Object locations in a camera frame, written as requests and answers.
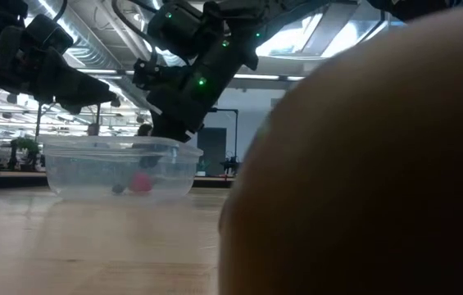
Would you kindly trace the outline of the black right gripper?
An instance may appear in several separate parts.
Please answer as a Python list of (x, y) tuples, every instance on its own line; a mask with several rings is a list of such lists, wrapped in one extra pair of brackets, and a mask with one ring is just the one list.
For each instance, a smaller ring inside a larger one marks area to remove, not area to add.
[(188, 142), (239, 68), (251, 64), (250, 52), (217, 48), (198, 58), (177, 84), (151, 90), (148, 102), (160, 112), (152, 114), (149, 139), (143, 145), (143, 167), (156, 167), (160, 160), (170, 159), (172, 148), (166, 138)]

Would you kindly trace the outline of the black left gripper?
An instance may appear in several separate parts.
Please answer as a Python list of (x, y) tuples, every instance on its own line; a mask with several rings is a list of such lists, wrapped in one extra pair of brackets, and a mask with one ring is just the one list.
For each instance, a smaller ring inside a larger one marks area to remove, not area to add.
[(83, 107), (116, 104), (108, 84), (67, 65), (63, 53), (71, 44), (72, 37), (60, 27), (6, 27), (0, 33), (0, 89), (42, 102), (61, 100), (61, 107), (72, 115)]

